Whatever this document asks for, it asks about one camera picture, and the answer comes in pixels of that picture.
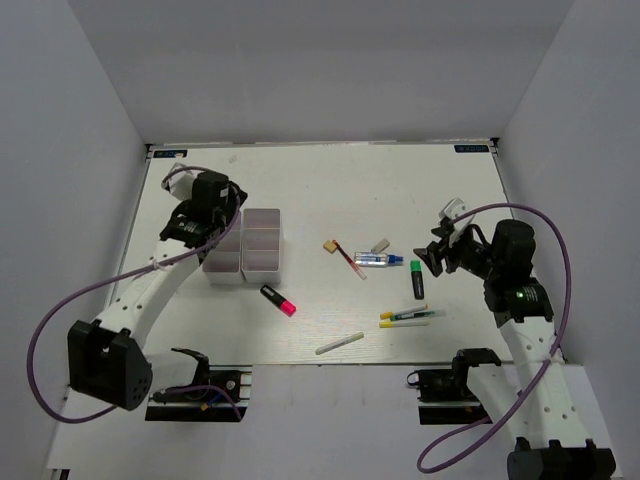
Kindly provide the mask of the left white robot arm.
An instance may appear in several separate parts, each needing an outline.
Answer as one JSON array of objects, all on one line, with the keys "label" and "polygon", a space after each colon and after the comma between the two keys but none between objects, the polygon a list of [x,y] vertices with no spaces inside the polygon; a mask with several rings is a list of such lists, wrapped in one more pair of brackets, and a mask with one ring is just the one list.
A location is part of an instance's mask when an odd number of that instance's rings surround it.
[{"label": "left white robot arm", "polygon": [[211,387],[206,356],[186,347],[147,354],[146,340],[179,287],[231,232],[246,193],[227,175],[201,169],[172,211],[141,272],[91,322],[67,335],[71,388],[132,411],[151,394],[180,390],[199,399]]}]

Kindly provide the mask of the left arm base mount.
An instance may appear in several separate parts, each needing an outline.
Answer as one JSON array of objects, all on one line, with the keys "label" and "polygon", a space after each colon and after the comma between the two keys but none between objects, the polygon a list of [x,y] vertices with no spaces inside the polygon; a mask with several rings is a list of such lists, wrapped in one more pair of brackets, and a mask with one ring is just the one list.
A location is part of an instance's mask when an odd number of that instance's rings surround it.
[{"label": "left arm base mount", "polygon": [[148,422],[238,423],[249,406],[252,369],[213,365],[195,350],[173,348],[148,357],[153,380]]}]

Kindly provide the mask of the clear blue spray bottle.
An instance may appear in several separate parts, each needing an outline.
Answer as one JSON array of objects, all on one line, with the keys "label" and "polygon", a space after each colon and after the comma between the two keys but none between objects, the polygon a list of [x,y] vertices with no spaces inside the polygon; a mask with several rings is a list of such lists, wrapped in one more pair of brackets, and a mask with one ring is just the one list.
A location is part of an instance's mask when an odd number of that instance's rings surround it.
[{"label": "clear blue spray bottle", "polygon": [[361,267],[386,268],[388,266],[402,265],[404,258],[400,255],[386,254],[384,252],[355,252],[354,262]]}]

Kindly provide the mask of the white eraser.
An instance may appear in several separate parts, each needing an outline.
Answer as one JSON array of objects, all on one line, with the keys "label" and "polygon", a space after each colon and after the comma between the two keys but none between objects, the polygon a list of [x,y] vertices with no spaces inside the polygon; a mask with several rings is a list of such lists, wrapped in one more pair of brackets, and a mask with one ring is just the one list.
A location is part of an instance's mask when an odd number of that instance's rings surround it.
[{"label": "white eraser", "polygon": [[383,238],[371,248],[371,252],[381,253],[385,249],[387,249],[389,246],[390,246],[390,242],[386,238]]}]

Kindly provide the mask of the red pen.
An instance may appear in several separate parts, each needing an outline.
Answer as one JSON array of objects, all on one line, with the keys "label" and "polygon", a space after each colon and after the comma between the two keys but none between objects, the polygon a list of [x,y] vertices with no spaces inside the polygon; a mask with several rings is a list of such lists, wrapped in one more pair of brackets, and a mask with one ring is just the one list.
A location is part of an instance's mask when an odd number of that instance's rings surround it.
[{"label": "red pen", "polygon": [[366,274],[360,269],[360,267],[355,263],[355,261],[351,258],[349,254],[342,248],[337,240],[332,240],[333,245],[336,247],[336,250],[342,255],[342,257],[347,261],[353,271],[361,280],[366,280]]}]

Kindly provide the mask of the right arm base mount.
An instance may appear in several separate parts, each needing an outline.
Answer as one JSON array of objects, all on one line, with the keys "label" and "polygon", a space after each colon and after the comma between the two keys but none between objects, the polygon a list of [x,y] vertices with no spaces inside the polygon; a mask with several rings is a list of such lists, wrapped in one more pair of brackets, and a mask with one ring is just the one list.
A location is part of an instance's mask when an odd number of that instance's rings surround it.
[{"label": "right arm base mount", "polygon": [[461,349],[448,368],[423,368],[410,372],[406,383],[418,393],[419,423],[423,426],[470,425],[488,414],[467,386],[471,368],[501,366],[489,348]]}]

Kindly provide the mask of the tan eraser cube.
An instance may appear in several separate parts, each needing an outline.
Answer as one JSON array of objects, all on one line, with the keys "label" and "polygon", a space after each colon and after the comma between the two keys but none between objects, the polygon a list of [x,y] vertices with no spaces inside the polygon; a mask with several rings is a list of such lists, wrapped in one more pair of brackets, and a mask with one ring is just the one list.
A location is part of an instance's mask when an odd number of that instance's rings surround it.
[{"label": "tan eraser cube", "polygon": [[337,250],[336,244],[331,240],[326,241],[323,244],[323,248],[329,253],[334,253]]}]

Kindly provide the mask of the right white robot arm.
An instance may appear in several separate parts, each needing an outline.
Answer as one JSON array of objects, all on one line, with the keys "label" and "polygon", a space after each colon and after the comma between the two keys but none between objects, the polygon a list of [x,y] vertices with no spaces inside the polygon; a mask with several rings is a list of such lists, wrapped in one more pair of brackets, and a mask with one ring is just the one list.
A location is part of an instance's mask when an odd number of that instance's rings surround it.
[{"label": "right white robot arm", "polygon": [[462,268],[483,281],[484,298],[511,353],[520,385],[513,387],[488,348],[463,349],[452,360],[453,390],[477,398],[514,449],[511,479],[609,479],[616,470],[611,449],[596,445],[582,422],[566,382],[556,345],[553,310],[533,277],[535,233],[528,224],[500,221],[491,240],[472,223],[442,219],[436,240],[417,250],[434,276]]}]

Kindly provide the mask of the green black highlighter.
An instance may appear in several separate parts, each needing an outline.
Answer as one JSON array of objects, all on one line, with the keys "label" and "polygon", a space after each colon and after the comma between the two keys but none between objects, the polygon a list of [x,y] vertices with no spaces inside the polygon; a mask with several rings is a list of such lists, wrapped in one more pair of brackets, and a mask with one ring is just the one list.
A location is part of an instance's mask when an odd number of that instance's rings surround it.
[{"label": "green black highlighter", "polygon": [[410,262],[410,274],[414,298],[416,300],[423,300],[425,298],[424,280],[421,270],[421,262],[419,260],[412,260]]}]

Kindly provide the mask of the pink black highlighter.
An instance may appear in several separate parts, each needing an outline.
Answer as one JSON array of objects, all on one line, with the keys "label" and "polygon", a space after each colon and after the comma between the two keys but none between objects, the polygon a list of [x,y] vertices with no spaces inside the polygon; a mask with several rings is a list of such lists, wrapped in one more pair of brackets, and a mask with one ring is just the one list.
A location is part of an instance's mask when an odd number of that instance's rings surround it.
[{"label": "pink black highlighter", "polygon": [[284,296],[282,296],[279,292],[277,292],[274,288],[269,285],[263,285],[260,288],[260,293],[275,307],[278,308],[279,311],[291,317],[297,311],[297,307],[287,300]]}]

